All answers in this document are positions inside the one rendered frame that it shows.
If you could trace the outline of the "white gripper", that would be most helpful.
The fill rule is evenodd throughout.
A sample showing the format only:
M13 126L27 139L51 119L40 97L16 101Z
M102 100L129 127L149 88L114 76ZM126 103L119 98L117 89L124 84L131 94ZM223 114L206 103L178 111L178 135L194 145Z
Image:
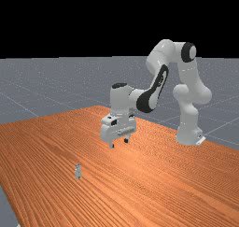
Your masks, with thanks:
M106 115L101 119L101 139L109 143L109 147L113 149L115 139L124 138L124 143L129 143L130 135L136 131L136 119L134 113L121 114L113 116Z

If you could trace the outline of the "small grey USB stick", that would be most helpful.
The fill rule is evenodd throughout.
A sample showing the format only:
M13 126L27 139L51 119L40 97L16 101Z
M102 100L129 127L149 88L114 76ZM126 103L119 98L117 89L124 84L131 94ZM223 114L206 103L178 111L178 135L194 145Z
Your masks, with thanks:
M81 176L82 176L81 167L80 167L80 163L78 163L77 165L75 165L75 178L80 179Z

